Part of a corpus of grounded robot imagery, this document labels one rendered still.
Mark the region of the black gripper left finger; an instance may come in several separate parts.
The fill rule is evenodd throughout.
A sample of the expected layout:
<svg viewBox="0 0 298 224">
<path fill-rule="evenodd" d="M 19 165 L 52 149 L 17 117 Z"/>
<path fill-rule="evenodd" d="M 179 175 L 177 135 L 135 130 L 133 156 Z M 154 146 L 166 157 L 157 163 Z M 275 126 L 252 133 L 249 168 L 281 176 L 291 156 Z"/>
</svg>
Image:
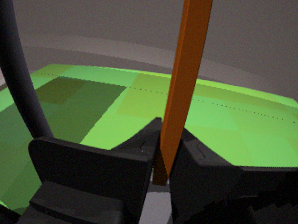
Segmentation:
<svg viewBox="0 0 298 224">
<path fill-rule="evenodd" d="M 161 117 L 154 117 L 137 135 L 110 151 L 56 137 L 37 137 L 28 145 L 29 156 L 41 184 L 49 180 L 125 201 L 125 224 L 140 224 L 161 125 Z"/>
</svg>

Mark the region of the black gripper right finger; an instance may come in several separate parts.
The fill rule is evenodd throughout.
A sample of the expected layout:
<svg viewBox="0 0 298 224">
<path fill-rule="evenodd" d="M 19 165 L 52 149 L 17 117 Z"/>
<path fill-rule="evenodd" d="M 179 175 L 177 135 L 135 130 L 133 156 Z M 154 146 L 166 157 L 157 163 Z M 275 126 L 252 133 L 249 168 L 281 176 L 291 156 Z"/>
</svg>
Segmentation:
<svg viewBox="0 0 298 224">
<path fill-rule="evenodd" d="M 298 193 L 298 167 L 238 167 L 184 128 L 169 188 L 173 224 L 214 224 L 238 197 Z"/>
</svg>

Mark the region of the orange handle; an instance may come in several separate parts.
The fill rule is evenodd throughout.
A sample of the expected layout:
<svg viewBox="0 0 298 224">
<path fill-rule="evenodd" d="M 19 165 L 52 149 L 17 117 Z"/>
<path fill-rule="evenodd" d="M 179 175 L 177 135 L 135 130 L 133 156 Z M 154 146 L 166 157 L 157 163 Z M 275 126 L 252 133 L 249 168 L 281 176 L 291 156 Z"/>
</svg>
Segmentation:
<svg viewBox="0 0 298 224">
<path fill-rule="evenodd" d="M 166 185 L 176 160 L 196 87 L 212 4 L 213 0 L 185 0 L 182 7 L 180 37 L 174 53 L 176 60 L 153 164 L 152 185 Z"/>
</svg>

